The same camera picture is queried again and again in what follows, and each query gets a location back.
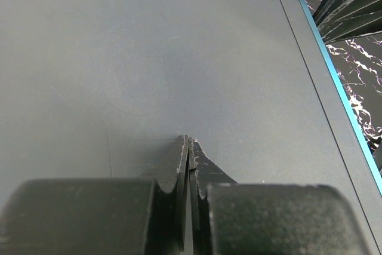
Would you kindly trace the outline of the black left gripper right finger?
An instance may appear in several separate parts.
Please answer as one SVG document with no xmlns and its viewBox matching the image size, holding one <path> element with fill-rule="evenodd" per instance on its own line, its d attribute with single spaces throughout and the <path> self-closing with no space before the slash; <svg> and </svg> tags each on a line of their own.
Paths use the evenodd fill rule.
<svg viewBox="0 0 382 255">
<path fill-rule="evenodd" d="M 188 162 L 193 253 L 211 254 L 212 241 L 207 187 L 219 184 L 235 185 L 237 182 L 206 156 L 195 138 L 189 139 Z"/>
</svg>

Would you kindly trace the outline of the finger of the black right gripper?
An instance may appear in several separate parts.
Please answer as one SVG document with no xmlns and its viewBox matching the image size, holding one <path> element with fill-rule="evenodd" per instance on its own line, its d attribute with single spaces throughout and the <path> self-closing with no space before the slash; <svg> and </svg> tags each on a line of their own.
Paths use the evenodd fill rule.
<svg viewBox="0 0 382 255">
<path fill-rule="evenodd" d="M 381 0 L 322 0 L 313 15 L 324 43 L 381 33 Z"/>
</svg>

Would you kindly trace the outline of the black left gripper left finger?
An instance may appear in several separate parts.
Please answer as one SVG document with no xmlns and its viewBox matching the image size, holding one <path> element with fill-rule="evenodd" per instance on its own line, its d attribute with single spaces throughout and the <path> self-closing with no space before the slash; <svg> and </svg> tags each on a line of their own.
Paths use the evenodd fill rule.
<svg viewBox="0 0 382 255">
<path fill-rule="evenodd" d="M 170 151 L 145 179 L 155 181 L 147 233 L 147 252 L 184 251 L 188 181 L 187 136 L 178 136 Z"/>
</svg>

